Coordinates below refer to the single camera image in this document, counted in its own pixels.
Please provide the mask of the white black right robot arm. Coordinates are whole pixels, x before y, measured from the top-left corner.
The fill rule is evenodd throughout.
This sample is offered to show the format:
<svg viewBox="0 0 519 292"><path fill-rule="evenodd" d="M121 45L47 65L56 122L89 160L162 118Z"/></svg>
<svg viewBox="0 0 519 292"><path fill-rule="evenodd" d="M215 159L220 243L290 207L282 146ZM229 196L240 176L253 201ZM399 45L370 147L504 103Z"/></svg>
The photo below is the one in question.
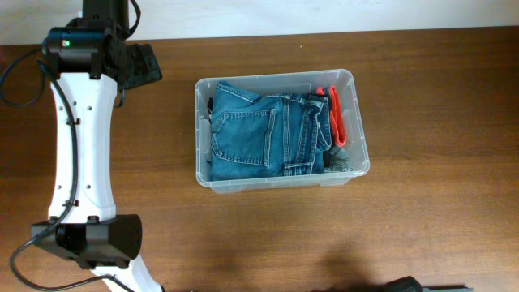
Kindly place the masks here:
<svg viewBox="0 0 519 292"><path fill-rule="evenodd" d="M474 292L466 286L423 286L414 277L408 276L390 281L380 287L383 292Z"/></svg>

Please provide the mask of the dark blue jeans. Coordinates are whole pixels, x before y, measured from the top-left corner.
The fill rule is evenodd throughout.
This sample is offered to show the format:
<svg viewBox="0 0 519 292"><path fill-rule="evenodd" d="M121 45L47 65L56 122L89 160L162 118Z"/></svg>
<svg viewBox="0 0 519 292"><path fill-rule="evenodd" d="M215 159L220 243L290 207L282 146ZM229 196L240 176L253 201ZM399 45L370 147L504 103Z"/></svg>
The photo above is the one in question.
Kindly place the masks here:
<svg viewBox="0 0 519 292"><path fill-rule="evenodd" d="M330 101L322 88L261 96L219 82L210 130L212 180L322 174L324 153L333 145Z"/></svg>

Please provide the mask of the light blue jeans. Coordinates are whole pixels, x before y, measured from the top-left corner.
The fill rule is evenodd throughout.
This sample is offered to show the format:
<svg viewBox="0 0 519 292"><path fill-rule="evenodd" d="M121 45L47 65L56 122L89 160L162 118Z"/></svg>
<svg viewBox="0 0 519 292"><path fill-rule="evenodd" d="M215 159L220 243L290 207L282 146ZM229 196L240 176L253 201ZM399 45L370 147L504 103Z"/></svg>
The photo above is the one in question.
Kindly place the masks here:
<svg viewBox="0 0 519 292"><path fill-rule="evenodd" d="M350 172L352 166L349 153L339 146L332 146L324 152L324 171L325 172Z"/></svg>

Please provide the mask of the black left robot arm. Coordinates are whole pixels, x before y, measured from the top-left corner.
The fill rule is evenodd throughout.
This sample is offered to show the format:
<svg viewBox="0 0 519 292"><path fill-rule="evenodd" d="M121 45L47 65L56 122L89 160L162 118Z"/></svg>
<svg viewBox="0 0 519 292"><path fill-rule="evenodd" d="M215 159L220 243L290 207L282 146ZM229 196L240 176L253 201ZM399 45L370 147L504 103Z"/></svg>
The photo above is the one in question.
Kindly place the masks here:
<svg viewBox="0 0 519 292"><path fill-rule="evenodd" d="M158 291L140 249L139 216L120 215L110 181L110 124L124 93L161 79L150 45L128 45L134 1L86 1L80 17L49 31L41 50L57 116L56 179L36 247L92 272L112 291Z"/></svg>

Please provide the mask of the black red garment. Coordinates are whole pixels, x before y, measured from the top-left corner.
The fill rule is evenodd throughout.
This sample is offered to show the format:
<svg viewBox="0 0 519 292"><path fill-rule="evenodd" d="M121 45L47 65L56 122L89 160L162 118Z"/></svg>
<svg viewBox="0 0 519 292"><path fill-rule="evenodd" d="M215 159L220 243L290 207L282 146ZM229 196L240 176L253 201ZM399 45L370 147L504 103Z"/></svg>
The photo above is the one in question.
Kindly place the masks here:
<svg viewBox="0 0 519 292"><path fill-rule="evenodd" d="M328 99L330 126L332 128L332 137L334 144L339 148L345 146L347 142L347 132L342 115L341 101L335 85L326 88L318 87L315 93L320 97Z"/></svg>

